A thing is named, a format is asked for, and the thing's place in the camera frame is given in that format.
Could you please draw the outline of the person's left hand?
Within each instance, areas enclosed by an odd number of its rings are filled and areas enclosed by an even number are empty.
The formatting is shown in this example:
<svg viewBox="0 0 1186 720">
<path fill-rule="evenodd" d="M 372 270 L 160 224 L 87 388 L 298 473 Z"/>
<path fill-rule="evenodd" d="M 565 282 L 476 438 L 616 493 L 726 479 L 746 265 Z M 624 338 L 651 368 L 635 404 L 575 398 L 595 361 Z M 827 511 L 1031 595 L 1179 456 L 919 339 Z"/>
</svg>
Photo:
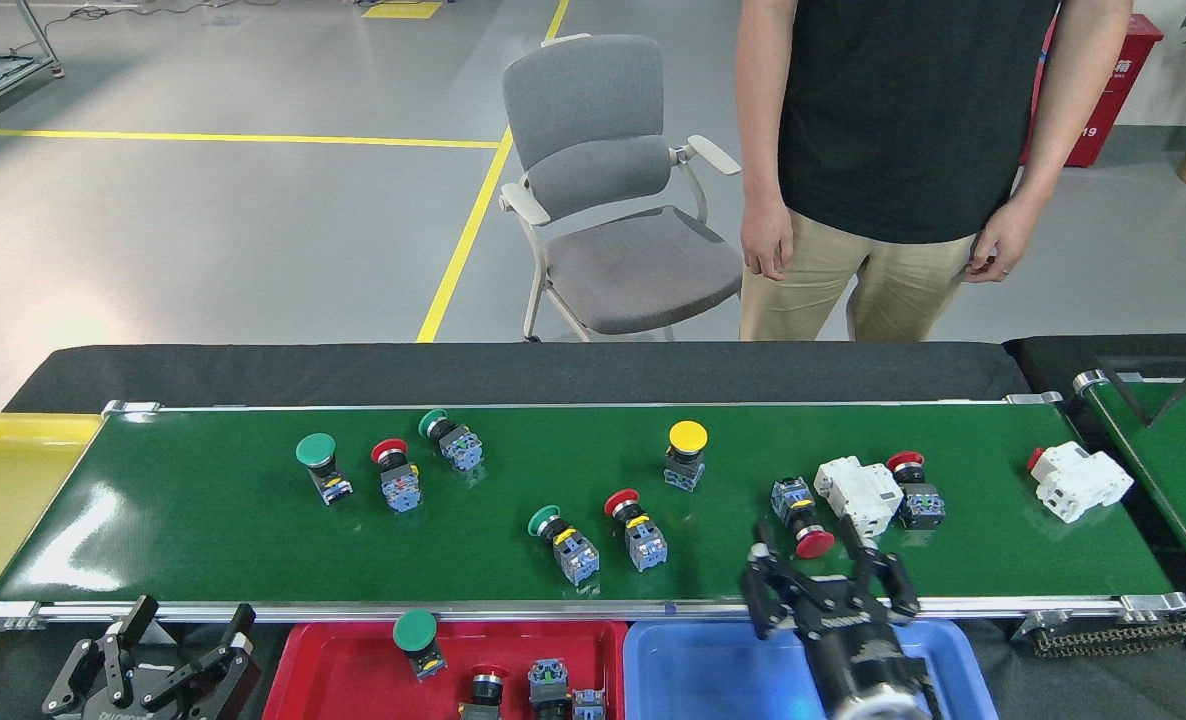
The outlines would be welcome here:
<svg viewBox="0 0 1186 720">
<path fill-rule="evenodd" d="M 1042 210 L 1041 200 L 1021 196 L 1006 200 L 978 232 L 964 266 L 964 281 L 1005 282 L 1026 255 Z"/>
</svg>

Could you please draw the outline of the person's right hand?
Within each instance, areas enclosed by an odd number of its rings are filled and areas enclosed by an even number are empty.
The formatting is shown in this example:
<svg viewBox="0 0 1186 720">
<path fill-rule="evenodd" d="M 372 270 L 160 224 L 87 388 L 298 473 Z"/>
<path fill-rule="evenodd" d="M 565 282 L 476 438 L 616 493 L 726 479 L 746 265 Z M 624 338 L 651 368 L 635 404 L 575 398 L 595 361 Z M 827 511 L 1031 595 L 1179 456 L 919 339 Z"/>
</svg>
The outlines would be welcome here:
<svg viewBox="0 0 1186 720">
<path fill-rule="evenodd" d="M 744 265 L 750 273 L 771 281 L 785 281 L 793 259 L 793 228 L 790 211 L 779 196 L 745 196 L 740 241 Z"/>
</svg>

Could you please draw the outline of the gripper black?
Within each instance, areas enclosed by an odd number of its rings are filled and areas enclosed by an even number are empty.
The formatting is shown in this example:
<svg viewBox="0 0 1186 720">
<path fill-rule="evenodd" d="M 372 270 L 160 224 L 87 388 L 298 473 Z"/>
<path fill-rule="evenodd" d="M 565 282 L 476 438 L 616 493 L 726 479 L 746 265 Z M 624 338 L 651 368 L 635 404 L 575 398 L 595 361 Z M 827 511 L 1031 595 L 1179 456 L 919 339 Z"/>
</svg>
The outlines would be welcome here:
<svg viewBox="0 0 1186 720">
<path fill-rule="evenodd" d="M 217 719 L 236 716 L 261 671 L 247 633 L 256 612 L 240 603 L 212 651 L 190 660 L 148 692 L 133 693 L 132 655 L 154 620 L 159 603 L 140 595 L 130 614 L 98 641 L 79 641 L 43 701 L 46 716 L 72 719 Z"/>
<path fill-rule="evenodd" d="M 776 550 L 766 520 L 753 525 L 754 543 L 740 575 L 750 624 L 759 641 L 793 618 L 827 716 L 932 716 L 933 692 L 926 661 L 904 654 L 887 611 L 878 610 L 869 585 L 876 576 L 895 614 L 914 618 L 918 593 L 903 561 L 857 533 L 849 515 L 837 520 L 852 560 L 852 585 L 821 585 L 814 603 L 804 575 Z"/>
</svg>

